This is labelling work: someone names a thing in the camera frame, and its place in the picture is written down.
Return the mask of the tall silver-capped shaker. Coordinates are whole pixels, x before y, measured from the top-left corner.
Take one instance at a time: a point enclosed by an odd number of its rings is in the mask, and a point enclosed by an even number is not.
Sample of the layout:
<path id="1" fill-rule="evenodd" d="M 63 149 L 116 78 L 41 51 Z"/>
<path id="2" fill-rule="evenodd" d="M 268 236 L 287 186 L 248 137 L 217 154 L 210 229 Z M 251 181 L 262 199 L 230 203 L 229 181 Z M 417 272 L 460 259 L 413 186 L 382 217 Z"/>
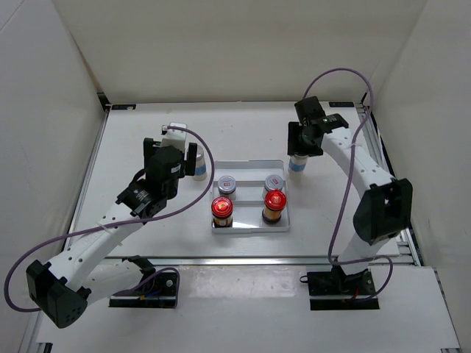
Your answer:
<path id="1" fill-rule="evenodd" d="M 202 181 L 207 177 L 207 168 L 205 162 L 205 152 L 201 146 L 197 146 L 196 151 L 196 164 L 195 164 L 195 172 L 193 175 L 193 179 L 196 181 Z"/>
<path id="2" fill-rule="evenodd" d="M 302 174 L 305 170 L 308 158 L 309 158 L 308 155 L 294 154 L 290 156 L 289 162 L 288 162 L 288 172 L 293 175 Z"/>

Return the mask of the short white-lid jar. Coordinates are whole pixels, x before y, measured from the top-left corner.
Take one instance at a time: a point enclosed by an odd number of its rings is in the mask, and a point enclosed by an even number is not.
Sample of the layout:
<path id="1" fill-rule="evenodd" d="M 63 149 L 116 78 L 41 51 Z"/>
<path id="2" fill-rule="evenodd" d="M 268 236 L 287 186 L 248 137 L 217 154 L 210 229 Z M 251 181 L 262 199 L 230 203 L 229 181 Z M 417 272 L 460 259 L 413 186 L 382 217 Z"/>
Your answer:
<path id="1" fill-rule="evenodd" d="M 277 174 L 270 174 L 264 181 L 263 198 L 266 194 L 273 190 L 282 190 L 284 187 L 284 179 Z"/>
<path id="2" fill-rule="evenodd" d="M 236 199 L 236 180 L 232 176 L 221 176 L 217 186 L 220 196 L 230 200 Z"/>

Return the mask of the red-lid chili sauce jar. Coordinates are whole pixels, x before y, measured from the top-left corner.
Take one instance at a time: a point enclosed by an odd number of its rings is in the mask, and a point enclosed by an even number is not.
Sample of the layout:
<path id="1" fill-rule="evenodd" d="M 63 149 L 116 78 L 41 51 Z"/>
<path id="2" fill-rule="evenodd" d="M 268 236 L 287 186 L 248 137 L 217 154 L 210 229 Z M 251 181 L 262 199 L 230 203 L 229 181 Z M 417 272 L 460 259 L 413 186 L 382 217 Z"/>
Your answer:
<path id="1" fill-rule="evenodd" d="M 231 227 L 233 224 L 233 203 L 227 197 L 217 197 L 212 201 L 211 212 L 213 225 L 218 227 Z"/>
<path id="2" fill-rule="evenodd" d="M 262 218 L 268 224 L 277 223 L 281 219 L 287 205 L 287 197 L 281 190 L 271 190 L 264 197 Z"/>

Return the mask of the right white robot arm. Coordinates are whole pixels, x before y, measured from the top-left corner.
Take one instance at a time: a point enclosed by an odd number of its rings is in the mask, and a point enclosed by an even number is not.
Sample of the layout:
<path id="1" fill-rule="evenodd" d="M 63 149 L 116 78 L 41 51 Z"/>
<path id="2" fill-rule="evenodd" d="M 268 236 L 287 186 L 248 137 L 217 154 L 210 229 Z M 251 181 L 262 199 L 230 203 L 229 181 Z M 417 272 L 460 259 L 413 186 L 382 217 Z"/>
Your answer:
<path id="1" fill-rule="evenodd" d="M 339 270 L 330 276 L 334 291 L 346 294 L 383 245 L 409 225 L 413 187 L 407 179 L 396 179 L 382 169 L 358 144 L 358 132 L 338 113 L 326 114 L 318 98 L 298 101 L 294 109 L 298 120 L 288 124 L 291 170 L 302 171 L 307 158 L 327 154 L 360 199 L 353 216 L 355 233 L 333 262 Z"/>

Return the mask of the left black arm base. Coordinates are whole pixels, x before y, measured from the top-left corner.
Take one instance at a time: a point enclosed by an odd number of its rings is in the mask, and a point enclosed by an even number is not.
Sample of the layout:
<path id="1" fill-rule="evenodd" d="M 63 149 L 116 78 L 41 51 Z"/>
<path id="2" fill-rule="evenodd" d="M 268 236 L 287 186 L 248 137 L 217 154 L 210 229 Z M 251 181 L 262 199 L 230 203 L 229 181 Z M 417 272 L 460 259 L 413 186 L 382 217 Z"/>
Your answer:
<path id="1" fill-rule="evenodd" d="M 142 309 L 175 309 L 178 305 L 180 290 L 180 272 L 176 268 L 156 269 L 144 257 L 128 257 L 124 262 L 137 265 L 143 274 L 138 287 L 125 290 L 119 295 L 111 296 L 108 307 L 142 308 Z"/>

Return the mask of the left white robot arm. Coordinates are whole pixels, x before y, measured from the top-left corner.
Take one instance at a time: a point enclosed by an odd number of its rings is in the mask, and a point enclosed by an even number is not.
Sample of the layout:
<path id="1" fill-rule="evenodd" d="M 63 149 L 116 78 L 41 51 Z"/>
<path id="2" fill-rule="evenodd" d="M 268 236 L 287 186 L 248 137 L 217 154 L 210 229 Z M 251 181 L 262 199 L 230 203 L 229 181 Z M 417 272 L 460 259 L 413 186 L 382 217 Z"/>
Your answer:
<path id="1" fill-rule="evenodd" d="M 29 295 L 59 328 L 75 322 L 87 307 L 91 289 L 83 282 L 99 262 L 145 219 L 154 217 L 177 195 L 179 179 L 195 170 L 197 145 L 190 143 L 186 153 L 174 146 L 157 145 L 146 167 L 122 191 L 103 221 L 112 227 L 75 241 L 68 250 L 47 263 L 36 260 L 26 269 Z"/>

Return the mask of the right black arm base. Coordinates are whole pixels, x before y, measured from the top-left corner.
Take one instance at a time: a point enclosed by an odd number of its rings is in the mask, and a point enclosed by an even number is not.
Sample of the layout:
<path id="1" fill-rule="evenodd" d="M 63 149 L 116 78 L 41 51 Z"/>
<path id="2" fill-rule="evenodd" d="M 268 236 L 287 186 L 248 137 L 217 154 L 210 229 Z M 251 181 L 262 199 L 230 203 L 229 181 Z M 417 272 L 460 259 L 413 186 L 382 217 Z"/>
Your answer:
<path id="1" fill-rule="evenodd" d="M 341 269 L 311 271 L 300 277 L 308 286 L 311 311 L 379 310 L 375 284 L 370 270 L 346 276 Z"/>

